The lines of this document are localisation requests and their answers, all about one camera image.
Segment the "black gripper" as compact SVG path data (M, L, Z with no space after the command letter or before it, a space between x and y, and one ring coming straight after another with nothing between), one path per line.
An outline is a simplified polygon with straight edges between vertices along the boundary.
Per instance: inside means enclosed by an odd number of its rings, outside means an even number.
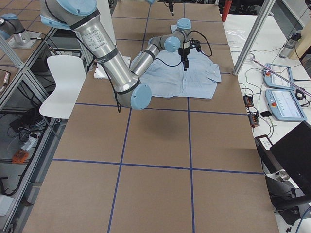
M188 70L187 59L190 53L190 49L196 49L197 52L201 52L201 42L192 38L189 41L184 42L178 49L178 54L181 56L181 60L183 61L184 71Z
M171 16L174 16L173 12L173 6L174 6L174 1L173 0L164 0L165 6L167 6L170 9Z

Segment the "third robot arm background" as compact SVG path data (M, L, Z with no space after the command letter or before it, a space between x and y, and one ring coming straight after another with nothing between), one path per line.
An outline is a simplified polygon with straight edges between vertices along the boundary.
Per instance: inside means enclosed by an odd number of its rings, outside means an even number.
M41 33L27 31L13 13L0 16L0 35L4 40L10 39L8 44L15 49L30 49L41 37Z

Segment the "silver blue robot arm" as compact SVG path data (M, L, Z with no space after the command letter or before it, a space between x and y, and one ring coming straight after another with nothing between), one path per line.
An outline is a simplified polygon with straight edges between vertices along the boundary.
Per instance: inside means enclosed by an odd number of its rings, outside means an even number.
M146 0L147 3L149 3L150 5L158 2L158 0ZM173 6L174 6L174 3L172 0L164 0L164 5L166 7L168 7L170 13L171 13L171 16L174 16L174 11L173 11Z
M152 98L141 76L162 50L178 51L184 68L189 67L187 55L192 47L189 35L191 21L181 18L172 34L153 37L136 62L127 66L121 53L100 22L100 11L95 0L42 0L40 17L43 24L78 33L86 48L108 75L118 106L136 110L146 108Z

